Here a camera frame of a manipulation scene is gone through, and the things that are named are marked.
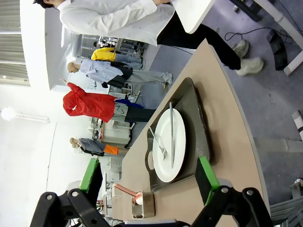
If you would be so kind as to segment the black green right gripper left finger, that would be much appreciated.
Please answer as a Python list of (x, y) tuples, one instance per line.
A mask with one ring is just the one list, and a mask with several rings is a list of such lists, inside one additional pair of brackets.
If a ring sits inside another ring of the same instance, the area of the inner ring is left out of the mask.
[(30, 226), (66, 227), (77, 218), (84, 227), (105, 227), (107, 221), (96, 208), (102, 180), (100, 162), (92, 158), (78, 187), (61, 196), (54, 192), (40, 196)]

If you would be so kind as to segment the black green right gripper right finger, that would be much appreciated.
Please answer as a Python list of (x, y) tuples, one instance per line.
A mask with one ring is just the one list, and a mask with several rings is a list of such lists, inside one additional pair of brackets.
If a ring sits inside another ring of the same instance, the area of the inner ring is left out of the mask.
[(231, 216), (239, 227), (271, 227), (272, 220), (256, 188), (241, 192), (220, 185), (208, 159), (197, 158), (195, 179), (204, 208), (193, 222), (193, 227), (214, 227), (223, 215)]

